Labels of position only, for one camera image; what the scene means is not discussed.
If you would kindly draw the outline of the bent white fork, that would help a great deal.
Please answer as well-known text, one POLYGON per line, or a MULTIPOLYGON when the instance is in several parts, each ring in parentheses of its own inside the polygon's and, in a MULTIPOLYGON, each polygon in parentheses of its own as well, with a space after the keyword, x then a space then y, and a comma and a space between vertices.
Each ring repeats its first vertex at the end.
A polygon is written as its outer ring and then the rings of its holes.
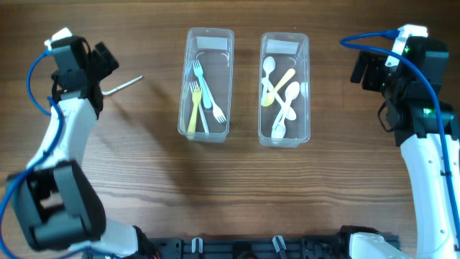
POLYGON ((137 81, 140 81, 141 79, 143 79, 144 76, 138 76, 126 83, 123 83, 122 85, 120 86, 117 86, 116 88, 113 88, 112 90, 109 90, 109 91, 102 91, 101 93, 103 94, 103 96, 110 96, 112 94, 115 94, 116 92, 132 85, 133 83, 136 83, 137 81))
MULTIPOLYGON (((197 81, 190 82, 189 86, 190 86, 190 90, 192 92, 194 92, 197 88, 199 88, 199 85, 198 85, 197 81)), ((209 128, 208 128, 208 123, 206 121, 206 117, 205 117, 205 114, 204 114, 202 103, 198 104, 198 110, 199 110, 199 113, 200 113, 200 117, 201 117, 201 121, 202 121, 202 125, 203 125, 203 130, 208 135, 209 134, 209 128)))

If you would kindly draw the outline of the white spoon with long handle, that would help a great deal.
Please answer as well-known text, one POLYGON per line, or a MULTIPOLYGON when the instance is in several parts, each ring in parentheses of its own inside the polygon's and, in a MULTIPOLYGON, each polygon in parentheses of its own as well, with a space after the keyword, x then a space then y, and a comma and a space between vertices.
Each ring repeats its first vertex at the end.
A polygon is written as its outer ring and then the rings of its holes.
POLYGON ((282 118, 278 121, 278 122, 274 122, 272 128, 275 129, 279 123, 281 123, 281 121, 283 121, 284 119, 286 119, 286 115, 288 113, 288 108, 291 107, 291 103, 292 101, 298 96, 300 92, 300 84, 295 81, 293 83, 291 83, 285 90, 285 106, 283 108, 283 116, 282 118))

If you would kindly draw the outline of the white plastic fork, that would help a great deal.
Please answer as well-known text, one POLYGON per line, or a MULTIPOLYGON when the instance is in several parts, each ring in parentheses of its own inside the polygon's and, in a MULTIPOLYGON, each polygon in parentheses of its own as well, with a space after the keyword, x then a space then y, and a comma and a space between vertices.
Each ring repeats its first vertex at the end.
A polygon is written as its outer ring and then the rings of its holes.
POLYGON ((207 88, 205 87, 204 77, 203 77, 203 68, 198 59, 193 61, 193 71, 195 73, 195 76, 198 78, 200 87, 202 88, 203 105, 206 109, 210 109, 212 107, 211 98, 210 98, 207 88))

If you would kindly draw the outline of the white plastic spoon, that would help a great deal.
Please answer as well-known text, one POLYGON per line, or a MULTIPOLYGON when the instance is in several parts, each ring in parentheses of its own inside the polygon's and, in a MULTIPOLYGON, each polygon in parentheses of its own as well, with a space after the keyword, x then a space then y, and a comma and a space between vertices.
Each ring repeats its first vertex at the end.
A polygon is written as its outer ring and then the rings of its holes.
MULTIPOLYGON (((273 87, 272 83, 270 82, 270 80, 268 78, 263 78, 262 79, 262 85, 263 85, 263 90, 262 90, 261 103, 263 104, 265 102, 265 100, 266 100, 268 91, 273 90, 274 87, 273 87)), ((282 98, 280 97, 279 94, 275 94, 275 100, 281 106, 280 111, 278 112, 278 114, 276 116, 276 119, 275 119, 275 122, 278 122, 283 116, 283 113, 284 113, 283 108, 285 106, 285 102, 282 100, 282 98)), ((296 115, 295 111, 293 110, 292 107, 289 107, 288 111, 287 111, 286 119, 288 119, 288 120, 296 120, 296 118, 297 118, 297 115, 296 115)))
POLYGON ((271 72, 275 69, 275 59, 272 56, 268 56, 264 59, 262 64, 263 71, 265 72, 265 77, 262 79, 262 98, 261 103, 265 103, 267 98, 268 91, 272 88, 272 83, 269 80, 271 72))

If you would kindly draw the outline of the beige plastic fork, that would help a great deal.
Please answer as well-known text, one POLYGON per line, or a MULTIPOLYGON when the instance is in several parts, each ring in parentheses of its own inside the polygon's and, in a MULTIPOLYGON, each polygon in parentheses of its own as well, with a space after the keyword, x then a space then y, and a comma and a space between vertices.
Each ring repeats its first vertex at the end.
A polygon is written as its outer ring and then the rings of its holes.
POLYGON ((191 99, 193 102, 193 108, 188 124, 188 133, 194 134, 196 132, 196 121, 198 115, 198 106, 201 102, 202 90, 199 86, 190 85, 191 99))

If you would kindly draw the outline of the yellow plastic spoon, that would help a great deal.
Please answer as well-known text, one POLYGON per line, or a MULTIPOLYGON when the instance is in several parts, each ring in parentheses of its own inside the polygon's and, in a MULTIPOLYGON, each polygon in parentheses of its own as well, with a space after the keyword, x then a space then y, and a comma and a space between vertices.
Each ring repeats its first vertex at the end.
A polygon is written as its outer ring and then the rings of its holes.
POLYGON ((269 106, 275 100, 275 96, 277 92, 295 75, 296 71, 294 68, 290 68, 284 74, 284 76, 280 79, 277 85, 273 88, 273 90, 269 90, 266 97, 263 99, 262 106, 269 106))

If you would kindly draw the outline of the clear thin plastic fork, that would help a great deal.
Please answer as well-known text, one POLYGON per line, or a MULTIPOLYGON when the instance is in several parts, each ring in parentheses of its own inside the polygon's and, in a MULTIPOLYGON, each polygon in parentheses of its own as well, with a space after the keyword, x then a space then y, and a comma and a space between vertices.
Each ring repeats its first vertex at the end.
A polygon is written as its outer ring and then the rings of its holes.
POLYGON ((224 123, 226 122, 226 117, 223 113, 223 111, 221 110, 221 108, 216 104, 216 102, 214 101, 213 99, 213 96, 211 94, 211 91, 209 89, 209 87, 207 85, 205 85, 206 87, 206 90, 208 92, 208 95, 209 95, 209 99, 211 101, 211 106, 212 106, 212 112, 213 112, 213 116, 214 118, 219 122, 219 123, 224 123))

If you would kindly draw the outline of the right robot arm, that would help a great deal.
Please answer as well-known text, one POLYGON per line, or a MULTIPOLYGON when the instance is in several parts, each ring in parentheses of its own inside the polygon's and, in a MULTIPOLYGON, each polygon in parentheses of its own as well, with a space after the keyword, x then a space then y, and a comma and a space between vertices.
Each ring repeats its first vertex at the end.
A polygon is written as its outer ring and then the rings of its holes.
POLYGON ((459 257, 459 126, 437 93, 448 53, 411 47, 396 68, 361 51, 351 82, 380 92, 386 132, 407 167, 417 224, 417 258, 459 257))

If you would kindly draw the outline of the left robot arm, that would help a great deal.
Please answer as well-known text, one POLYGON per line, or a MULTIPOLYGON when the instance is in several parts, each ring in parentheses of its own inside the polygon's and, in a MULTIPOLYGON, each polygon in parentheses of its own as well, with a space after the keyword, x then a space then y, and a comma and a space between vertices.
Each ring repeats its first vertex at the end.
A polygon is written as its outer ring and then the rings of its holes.
POLYGON ((11 204, 28 245, 35 251, 70 250, 109 258, 151 258, 155 248, 136 226, 106 217, 82 171, 91 130, 103 109, 100 82, 119 67, 100 42, 62 29, 45 42, 41 58, 53 56, 50 124, 25 170, 8 177, 1 208, 11 204))

